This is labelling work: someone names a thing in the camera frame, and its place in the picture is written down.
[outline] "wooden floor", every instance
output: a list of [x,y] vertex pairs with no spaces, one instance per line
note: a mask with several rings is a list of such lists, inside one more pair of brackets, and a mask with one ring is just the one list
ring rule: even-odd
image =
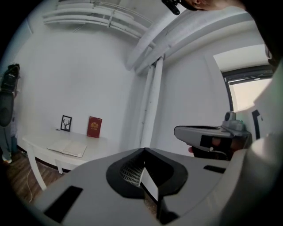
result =
[[[12,163],[6,166],[6,175],[11,183],[14,192],[19,198],[26,200],[31,199],[31,193],[27,186],[27,175],[31,169],[28,157],[21,152],[12,156]],[[39,172],[47,186],[58,180],[64,174],[60,174],[58,170],[49,168],[41,163],[37,163]],[[34,173],[31,171],[28,176],[28,184],[30,186],[33,199],[31,203],[41,194],[42,190],[35,179]]]

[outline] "open notebook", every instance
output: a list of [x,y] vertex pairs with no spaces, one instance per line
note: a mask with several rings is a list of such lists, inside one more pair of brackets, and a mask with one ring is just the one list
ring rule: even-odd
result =
[[63,154],[69,154],[80,158],[83,157],[86,148],[87,145],[83,143],[67,139],[59,140],[47,147],[49,150],[58,151]]

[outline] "window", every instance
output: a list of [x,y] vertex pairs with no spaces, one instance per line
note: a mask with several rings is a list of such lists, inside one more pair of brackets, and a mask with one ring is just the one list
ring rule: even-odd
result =
[[273,71],[270,65],[243,68],[222,73],[229,97],[230,110],[251,107],[269,85]]

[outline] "person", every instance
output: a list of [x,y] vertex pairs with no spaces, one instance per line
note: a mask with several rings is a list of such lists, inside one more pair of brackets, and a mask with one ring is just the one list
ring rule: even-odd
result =
[[[246,10],[256,22],[257,28],[267,47],[268,62],[273,68],[277,68],[283,56],[283,44],[280,22],[282,21],[281,7],[277,5],[280,1],[273,1],[272,10],[268,7],[267,2],[258,0],[180,0],[180,4],[191,11],[211,11],[221,10],[229,6],[235,6]],[[212,145],[217,147],[221,144],[221,139],[213,138]],[[233,153],[242,149],[243,142],[233,139],[228,153]],[[195,147],[190,147],[189,152],[199,158],[223,159],[223,156],[204,152]]]

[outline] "mesh grille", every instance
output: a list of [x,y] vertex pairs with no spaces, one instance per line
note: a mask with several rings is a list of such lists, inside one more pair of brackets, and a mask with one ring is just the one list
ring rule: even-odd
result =
[[120,175],[130,184],[139,187],[144,166],[139,164],[137,160],[138,158],[134,158],[124,164],[120,170]]

